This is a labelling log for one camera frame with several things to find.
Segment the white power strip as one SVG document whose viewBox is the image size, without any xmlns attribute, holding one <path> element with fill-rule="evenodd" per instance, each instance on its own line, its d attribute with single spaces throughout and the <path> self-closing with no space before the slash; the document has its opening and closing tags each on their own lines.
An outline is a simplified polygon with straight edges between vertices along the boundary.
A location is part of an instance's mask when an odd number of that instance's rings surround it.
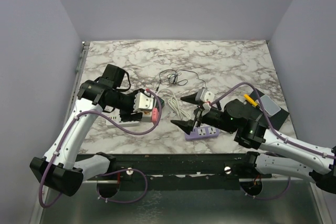
<svg viewBox="0 0 336 224">
<path fill-rule="evenodd" d="M 138 126 L 140 124 L 139 121 L 127 121 L 127 122 L 121 121 L 121 117 L 120 117 L 119 113 L 111 113 L 111 114 L 108 115 L 108 118 L 110 120 L 118 123 L 122 127 L 134 127 L 134 126 Z"/>
</svg>

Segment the purple power strip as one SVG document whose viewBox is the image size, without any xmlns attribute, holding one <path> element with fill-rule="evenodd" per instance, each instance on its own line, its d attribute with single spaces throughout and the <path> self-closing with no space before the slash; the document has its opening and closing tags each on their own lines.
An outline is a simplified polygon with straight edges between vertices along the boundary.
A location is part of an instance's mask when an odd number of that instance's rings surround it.
<svg viewBox="0 0 336 224">
<path fill-rule="evenodd" d="M 208 138 L 218 137 L 220 130 L 212 126 L 195 127 L 194 130 L 188 135 L 185 133 L 186 141 L 205 140 Z"/>
</svg>

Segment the white cube socket adapter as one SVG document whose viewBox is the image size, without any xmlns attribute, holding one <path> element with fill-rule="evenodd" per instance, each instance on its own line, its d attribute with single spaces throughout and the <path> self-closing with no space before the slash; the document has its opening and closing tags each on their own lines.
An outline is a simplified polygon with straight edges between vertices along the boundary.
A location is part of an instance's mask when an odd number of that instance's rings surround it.
<svg viewBox="0 0 336 224">
<path fill-rule="evenodd" d="M 152 112 L 151 111 L 143 111 L 141 122 L 152 123 Z"/>
</svg>

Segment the dark green charger block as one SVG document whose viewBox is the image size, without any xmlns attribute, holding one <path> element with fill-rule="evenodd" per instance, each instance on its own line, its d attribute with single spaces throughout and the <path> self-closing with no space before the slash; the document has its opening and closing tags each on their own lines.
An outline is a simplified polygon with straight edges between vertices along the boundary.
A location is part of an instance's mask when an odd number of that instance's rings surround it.
<svg viewBox="0 0 336 224">
<path fill-rule="evenodd" d="M 158 97 L 158 99 L 159 99 L 159 102 L 160 102 L 160 103 L 157 103 L 156 98 L 153 98 L 153 99 L 152 99 L 152 100 L 153 100 L 153 110 L 157 110 L 157 111 L 159 111 L 159 104 L 161 105 L 161 109 L 163 109 L 164 106 L 165 106 L 165 102 L 164 102 L 164 100 L 163 100 L 162 98 L 160 98 L 160 97 Z"/>
</svg>

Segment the pink plug adapter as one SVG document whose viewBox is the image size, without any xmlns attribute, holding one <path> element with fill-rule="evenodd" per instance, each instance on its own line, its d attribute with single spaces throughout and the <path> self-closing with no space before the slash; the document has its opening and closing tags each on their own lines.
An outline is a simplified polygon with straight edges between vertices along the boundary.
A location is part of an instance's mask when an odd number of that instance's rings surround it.
<svg viewBox="0 0 336 224">
<path fill-rule="evenodd" d="M 152 115 L 151 115 L 151 121 L 152 123 L 156 123 L 158 121 L 158 117 L 159 117 L 159 112 L 157 108 L 153 108 L 152 110 Z"/>
</svg>

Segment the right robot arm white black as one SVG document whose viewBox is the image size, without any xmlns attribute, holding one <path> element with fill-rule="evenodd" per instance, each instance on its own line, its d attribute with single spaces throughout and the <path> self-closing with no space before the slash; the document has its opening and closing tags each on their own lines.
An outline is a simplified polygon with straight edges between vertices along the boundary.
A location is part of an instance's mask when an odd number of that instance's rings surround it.
<svg viewBox="0 0 336 224">
<path fill-rule="evenodd" d="M 241 164 L 246 177 L 256 174 L 279 174 L 305 179 L 328 193 L 335 193 L 335 148 L 306 143 L 275 130 L 270 122 L 260 123 L 250 106 L 238 99 L 228 102 L 223 110 L 200 104 L 197 95 L 182 97 L 182 101 L 197 105 L 195 118 L 172 120 L 172 124 L 190 134 L 194 127 L 206 124 L 235 133 L 235 142 L 250 148 L 252 159 Z"/>
</svg>

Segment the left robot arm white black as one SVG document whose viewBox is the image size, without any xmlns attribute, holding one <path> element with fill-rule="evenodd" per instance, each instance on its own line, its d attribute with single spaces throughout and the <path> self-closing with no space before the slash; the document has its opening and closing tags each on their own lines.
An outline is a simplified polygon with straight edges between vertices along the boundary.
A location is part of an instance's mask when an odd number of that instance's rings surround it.
<svg viewBox="0 0 336 224">
<path fill-rule="evenodd" d="M 78 162 L 79 149 L 99 113 L 107 106 L 132 113 L 137 91 L 128 93 L 121 88 L 129 74 L 108 64 L 96 80 L 85 81 L 79 89 L 74 110 L 54 144 L 42 158 L 34 157 L 29 165 L 41 185 L 64 195 L 73 196 L 81 184 L 101 175 L 110 179 L 115 175 L 115 157 L 98 153 Z"/>
</svg>

